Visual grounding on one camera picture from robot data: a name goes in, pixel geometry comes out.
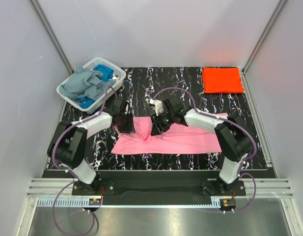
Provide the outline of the pink t-shirt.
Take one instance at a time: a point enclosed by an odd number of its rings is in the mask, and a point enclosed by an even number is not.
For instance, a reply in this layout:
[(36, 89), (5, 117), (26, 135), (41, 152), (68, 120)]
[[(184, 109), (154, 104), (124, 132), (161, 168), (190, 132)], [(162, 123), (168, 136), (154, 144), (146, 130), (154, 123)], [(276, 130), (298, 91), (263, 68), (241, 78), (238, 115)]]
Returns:
[(150, 117), (134, 117), (135, 133), (119, 134), (111, 153), (135, 154), (206, 154), (221, 152), (216, 134), (197, 127), (171, 125), (170, 129), (152, 136)]

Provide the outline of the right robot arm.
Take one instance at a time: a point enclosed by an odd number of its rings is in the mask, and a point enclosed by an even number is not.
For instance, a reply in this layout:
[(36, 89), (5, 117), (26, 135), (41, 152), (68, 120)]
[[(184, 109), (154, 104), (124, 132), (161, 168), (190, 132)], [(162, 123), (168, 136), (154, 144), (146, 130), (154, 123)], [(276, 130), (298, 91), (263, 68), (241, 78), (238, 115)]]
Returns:
[(223, 195), (230, 194), (239, 177), (240, 164), (255, 145), (240, 116), (214, 115), (197, 108), (186, 108), (175, 97), (164, 101), (152, 99), (149, 103), (155, 110), (151, 116), (152, 136), (166, 133), (173, 124), (200, 128), (217, 136), (224, 155), (217, 189)]

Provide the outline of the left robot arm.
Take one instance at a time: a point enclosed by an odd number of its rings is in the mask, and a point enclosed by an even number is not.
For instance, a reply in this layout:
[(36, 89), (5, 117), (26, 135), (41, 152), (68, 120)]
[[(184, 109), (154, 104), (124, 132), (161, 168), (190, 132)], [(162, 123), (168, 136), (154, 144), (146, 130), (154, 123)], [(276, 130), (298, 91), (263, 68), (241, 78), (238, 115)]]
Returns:
[(61, 121), (56, 127), (47, 155), (59, 169), (68, 170), (82, 182), (90, 195), (100, 190), (100, 177), (84, 158), (87, 139), (113, 126), (119, 133), (134, 133), (133, 115), (128, 108), (126, 100), (115, 98), (108, 108), (101, 108), (92, 116), (76, 122)]

